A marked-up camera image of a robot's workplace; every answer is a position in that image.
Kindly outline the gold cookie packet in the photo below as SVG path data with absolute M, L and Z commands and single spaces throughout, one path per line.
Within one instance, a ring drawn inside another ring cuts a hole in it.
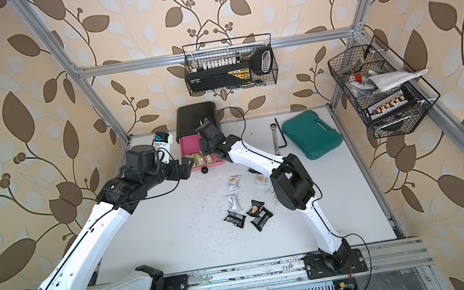
M 194 152 L 193 154 L 188 155 L 188 158 L 193 159 L 193 167 L 207 166 L 207 158 L 205 155 L 199 152 Z

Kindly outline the pink top drawer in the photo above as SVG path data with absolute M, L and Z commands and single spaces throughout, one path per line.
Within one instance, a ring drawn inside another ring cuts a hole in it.
M 224 164 L 223 160 L 218 159 L 215 155 L 204 155 L 202 153 L 199 141 L 201 136 L 198 134 L 188 135 L 179 138 L 180 150 L 182 157 L 188 157 L 195 161 L 193 168 L 211 168 Z

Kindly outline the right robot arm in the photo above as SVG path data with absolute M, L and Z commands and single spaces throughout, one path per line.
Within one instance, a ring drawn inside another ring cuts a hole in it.
M 277 200 L 282 205 L 298 212 L 306 221 L 318 245 L 319 255 L 327 272 L 353 273 L 357 266 L 350 262 L 355 254 L 347 237 L 339 235 L 324 215 L 316 196 L 315 182 L 301 160 L 293 154 L 276 156 L 250 146 L 236 135 L 224 135 L 214 123 L 206 121 L 197 128 L 201 139 L 199 145 L 204 155 L 247 166 L 270 178 Z

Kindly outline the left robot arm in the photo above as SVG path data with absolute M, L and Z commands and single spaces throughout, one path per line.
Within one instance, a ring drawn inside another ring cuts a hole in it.
M 163 272 L 146 265 L 105 287 L 92 289 L 89 283 L 113 238 L 139 203 L 148 198 L 149 190 L 167 180 L 187 180 L 194 163 L 188 157 L 174 159 L 165 142 L 130 149 L 117 177 L 110 179 L 98 194 L 75 242 L 35 290 L 165 290 Z

